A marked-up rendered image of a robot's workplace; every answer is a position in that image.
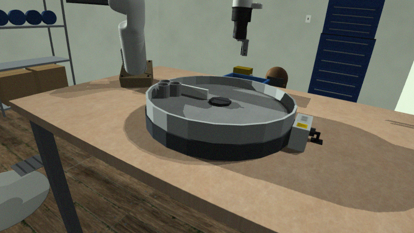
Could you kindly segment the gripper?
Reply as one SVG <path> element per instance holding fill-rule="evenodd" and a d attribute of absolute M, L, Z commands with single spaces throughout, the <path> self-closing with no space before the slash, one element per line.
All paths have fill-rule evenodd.
<path fill-rule="evenodd" d="M 253 3 L 253 0 L 233 0 L 232 18 L 234 21 L 233 38 L 242 41 L 241 56 L 247 56 L 248 42 L 247 25 L 251 22 L 252 9 L 262 9 L 262 3 Z"/>

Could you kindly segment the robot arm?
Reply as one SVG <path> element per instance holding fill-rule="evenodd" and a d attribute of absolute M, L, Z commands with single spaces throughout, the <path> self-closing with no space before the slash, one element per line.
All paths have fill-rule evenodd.
<path fill-rule="evenodd" d="M 111 9 L 126 15 L 119 24 L 121 57 L 128 74 L 140 75 L 147 70 L 145 48 L 145 0 L 108 0 Z"/>

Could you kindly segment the blue plastic crate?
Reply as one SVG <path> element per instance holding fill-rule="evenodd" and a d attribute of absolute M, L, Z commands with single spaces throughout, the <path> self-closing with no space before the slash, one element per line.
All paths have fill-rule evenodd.
<path fill-rule="evenodd" d="M 248 75 L 243 75 L 243 74 L 238 74 L 238 73 L 230 73 L 230 74 L 227 74 L 225 76 L 237 77 L 237 78 L 242 78 L 242 79 L 246 79 L 246 80 L 252 80 L 252 81 L 261 82 L 261 83 L 264 83 L 264 84 L 267 84 L 267 85 L 270 81 L 269 79 L 259 78 L 259 77 L 255 77 L 255 76 L 248 76 Z"/>

